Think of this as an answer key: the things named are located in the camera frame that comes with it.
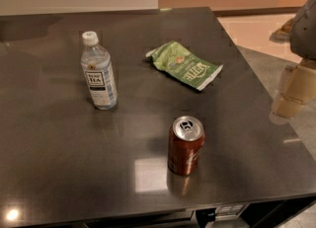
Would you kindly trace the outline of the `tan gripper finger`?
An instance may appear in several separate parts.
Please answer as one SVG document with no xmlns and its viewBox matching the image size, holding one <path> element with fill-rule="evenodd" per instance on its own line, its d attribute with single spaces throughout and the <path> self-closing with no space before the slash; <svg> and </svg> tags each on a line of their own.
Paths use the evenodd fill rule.
<svg viewBox="0 0 316 228">
<path fill-rule="evenodd" d="M 316 98 L 316 61 L 303 58 L 295 66 L 286 66 L 280 77 L 278 94 L 272 104 L 273 114 L 295 117 Z"/>
</svg>

